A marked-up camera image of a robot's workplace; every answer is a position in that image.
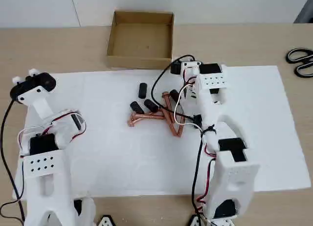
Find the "black cylinder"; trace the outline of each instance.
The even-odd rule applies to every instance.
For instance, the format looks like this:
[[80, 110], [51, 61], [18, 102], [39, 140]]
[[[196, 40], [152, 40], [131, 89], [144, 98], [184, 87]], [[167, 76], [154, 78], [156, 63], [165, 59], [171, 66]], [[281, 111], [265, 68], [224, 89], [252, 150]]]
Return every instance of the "black cylinder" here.
[[150, 99], [146, 99], [144, 105], [153, 113], [156, 113], [158, 111], [158, 106]]
[[179, 97], [179, 93], [178, 93], [178, 91], [177, 90], [171, 90], [170, 91], [170, 96], [171, 96], [171, 98], [177, 103], [177, 101], [178, 101], [178, 97]]
[[139, 114], [144, 114], [145, 112], [142, 110], [142, 108], [140, 107], [140, 105], [138, 105], [138, 103], [136, 101], [133, 101], [131, 103], [131, 108], [134, 112], [139, 113]]
[[140, 83], [138, 97], [140, 99], [145, 99], [146, 96], [147, 96], [147, 84], [146, 83]]

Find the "white wall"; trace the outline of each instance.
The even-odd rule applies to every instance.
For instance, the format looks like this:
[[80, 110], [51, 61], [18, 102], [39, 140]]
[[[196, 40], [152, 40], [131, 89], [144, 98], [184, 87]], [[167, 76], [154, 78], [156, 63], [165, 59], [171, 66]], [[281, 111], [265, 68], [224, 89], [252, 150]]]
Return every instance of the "white wall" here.
[[306, 0], [0, 0], [0, 27], [109, 25], [115, 9], [173, 11], [176, 23], [292, 23]]
[[79, 26], [72, 0], [0, 0], [0, 27]]

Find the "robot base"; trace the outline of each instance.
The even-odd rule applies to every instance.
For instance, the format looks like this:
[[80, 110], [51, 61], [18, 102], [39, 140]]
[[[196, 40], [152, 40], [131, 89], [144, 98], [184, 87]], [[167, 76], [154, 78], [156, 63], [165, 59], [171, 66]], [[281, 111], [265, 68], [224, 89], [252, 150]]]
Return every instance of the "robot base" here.
[[104, 215], [97, 226], [115, 226], [111, 215]]
[[[210, 222], [206, 223], [202, 220], [201, 225], [203, 226], [235, 226], [231, 220], [215, 220], [212, 223]], [[199, 226], [199, 220], [198, 220], [197, 215], [191, 216], [188, 226]]]

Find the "black plastic part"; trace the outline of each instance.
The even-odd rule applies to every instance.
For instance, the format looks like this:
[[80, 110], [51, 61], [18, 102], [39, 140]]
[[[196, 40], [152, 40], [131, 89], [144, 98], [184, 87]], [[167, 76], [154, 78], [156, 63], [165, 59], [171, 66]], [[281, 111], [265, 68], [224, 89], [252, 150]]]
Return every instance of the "black plastic part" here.
[[246, 161], [245, 154], [243, 149], [246, 149], [246, 146], [242, 139], [240, 138], [229, 138], [229, 139], [220, 139], [219, 140], [220, 151], [230, 151], [234, 161]]
[[197, 124], [199, 127], [202, 127], [202, 117], [201, 117], [201, 114], [194, 115], [194, 123]]
[[103, 215], [102, 218], [99, 220], [99, 223], [101, 222], [101, 220], [102, 220], [104, 217], [109, 218], [110, 221], [111, 221], [111, 223], [112, 223], [112, 225], [113, 225], [113, 226], [116, 226], [116, 224], [114, 223], [114, 220], [113, 220], [113, 218], [112, 218], [111, 215]]
[[146, 83], [140, 83], [139, 84], [139, 93], [138, 97], [140, 99], [145, 99], [147, 96], [147, 84]]
[[210, 93], [211, 93], [211, 94], [218, 94], [219, 91], [220, 91], [219, 88], [210, 89]]
[[236, 206], [233, 200], [228, 199], [225, 200], [222, 204], [220, 204], [214, 214], [214, 219], [226, 218], [236, 215]]
[[82, 213], [82, 200], [74, 200], [74, 207], [78, 213], [78, 215], [80, 215]]
[[54, 150], [58, 150], [58, 147], [55, 144], [54, 134], [35, 136], [30, 139], [30, 155], [42, 154]]
[[153, 113], [156, 113], [159, 109], [158, 106], [155, 103], [153, 103], [150, 99], [146, 99], [144, 105]]
[[179, 93], [178, 93], [178, 91], [177, 90], [171, 90], [170, 91], [170, 96], [171, 96], [171, 98], [177, 103], [177, 101], [178, 101], [178, 97], [179, 97]]
[[55, 79], [48, 73], [40, 73], [33, 77], [26, 77], [26, 81], [15, 85], [11, 91], [10, 96], [12, 100], [17, 101], [18, 96], [37, 87], [42, 86], [47, 91], [52, 91], [56, 86]]
[[217, 63], [199, 65], [200, 74], [221, 73], [222, 69]]
[[171, 73], [180, 75], [181, 72], [181, 61], [175, 61], [171, 64]]
[[142, 108], [140, 107], [140, 105], [138, 105], [138, 103], [136, 101], [133, 101], [131, 103], [131, 108], [134, 112], [139, 113], [139, 114], [144, 114], [145, 112], [142, 110]]
[[80, 131], [80, 129], [82, 129], [82, 125], [80, 124], [77, 115], [76, 114], [72, 114], [71, 117], [72, 117], [72, 119], [73, 119], [77, 129]]

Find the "black cable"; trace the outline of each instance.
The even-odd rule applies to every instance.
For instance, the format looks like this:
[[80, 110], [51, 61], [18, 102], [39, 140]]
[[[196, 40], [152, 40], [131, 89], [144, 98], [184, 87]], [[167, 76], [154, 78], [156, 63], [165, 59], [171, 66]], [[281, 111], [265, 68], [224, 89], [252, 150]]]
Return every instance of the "black cable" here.
[[[4, 114], [4, 117], [3, 117], [3, 120], [2, 120], [1, 131], [0, 131], [0, 151], [1, 151], [2, 162], [3, 162], [4, 167], [5, 167], [5, 169], [6, 169], [7, 173], [8, 173], [8, 176], [10, 178], [11, 184], [12, 184], [14, 192], [15, 192], [15, 195], [18, 198], [19, 197], [19, 192], [18, 192], [18, 190], [16, 188], [16, 185], [14, 183], [14, 179], [12, 177], [12, 174], [11, 174], [11, 171], [10, 171], [10, 169], [8, 167], [8, 164], [6, 163], [4, 152], [3, 152], [3, 132], [4, 132], [5, 121], [6, 121], [7, 117], [8, 117], [8, 114], [9, 114], [11, 108], [12, 108], [13, 103], [14, 103], [14, 100], [12, 100], [10, 102], [8, 108], [5, 111], [5, 114]], [[20, 211], [21, 211], [21, 217], [22, 217], [21, 221], [24, 222], [25, 221], [25, 214], [24, 214], [24, 210], [23, 210], [23, 206], [22, 206], [21, 201], [18, 201], [18, 204], [19, 204]]]
[[[152, 88], [151, 88], [151, 98], [152, 98], [152, 100], [153, 100], [157, 105], [159, 105], [162, 109], [165, 109], [166, 111], [168, 111], [168, 112], [170, 112], [170, 113], [174, 113], [174, 111], [173, 111], [173, 110], [170, 110], [170, 109], [168, 109], [168, 108], [166, 108], [166, 107], [164, 107], [164, 106], [161, 105], [159, 102], [157, 102], [157, 100], [156, 100], [155, 97], [153, 96], [153, 91], [154, 91], [154, 89], [155, 89], [155, 87], [156, 87], [157, 82], [160, 80], [160, 78], [163, 76], [163, 74], [172, 66], [172, 64], [173, 64], [174, 62], [176, 62], [176, 61], [179, 61], [179, 60], [182, 59], [182, 58], [185, 58], [185, 57], [191, 57], [193, 61], [196, 60], [193, 55], [189, 55], [189, 54], [183, 55], [183, 56], [181, 56], [181, 57], [175, 59], [173, 62], [171, 62], [171, 63], [163, 70], [163, 72], [159, 75], [159, 77], [156, 79], [155, 83], [153, 84], [153, 86], [152, 86]], [[179, 115], [179, 116], [188, 118], [188, 119], [190, 119], [191, 121], [194, 120], [192, 117], [187, 116], [187, 115], [184, 115], [184, 114], [182, 114], [182, 113], [176, 113], [176, 114]]]
[[202, 137], [203, 137], [204, 133], [206, 133], [206, 132], [215, 132], [216, 133], [216, 130], [214, 129], [214, 125], [215, 124], [213, 124], [212, 126], [209, 126], [207, 129], [205, 129], [204, 131], [201, 132], [201, 135], [200, 135], [201, 142], [200, 142], [200, 147], [199, 147], [198, 156], [197, 156], [197, 163], [196, 163], [196, 170], [195, 170], [195, 175], [194, 175], [194, 181], [192, 183], [191, 202], [192, 202], [192, 206], [195, 209], [196, 215], [198, 217], [199, 226], [201, 226], [201, 216], [200, 216], [200, 213], [199, 213], [198, 208], [197, 208], [196, 203], [195, 203], [195, 188], [196, 188], [196, 183], [197, 183], [197, 178], [198, 178], [200, 157], [201, 157], [201, 151], [202, 151], [202, 146], [203, 146]]
[[4, 218], [7, 218], [7, 219], [15, 219], [15, 220], [18, 220], [22, 226], [24, 225], [24, 222], [20, 219], [20, 218], [17, 218], [17, 217], [13, 217], [13, 216], [5, 216], [2, 214], [2, 208], [4, 208], [6, 205], [10, 205], [10, 204], [14, 204], [14, 203], [17, 203], [17, 202], [21, 202], [21, 199], [22, 199], [22, 196], [24, 194], [24, 184], [25, 184], [25, 180], [24, 180], [24, 163], [22, 162], [22, 178], [23, 178], [23, 185], [22, 185], [22, 192], [21, 192], [21, 195], [20, 196], [17, 196], [17, 199], [15, 201], [12, 201], [12, 202], [8, 202], [8, 203], [4, 203], [2, 204], [2, 206], [0, 207], [0, 215]]

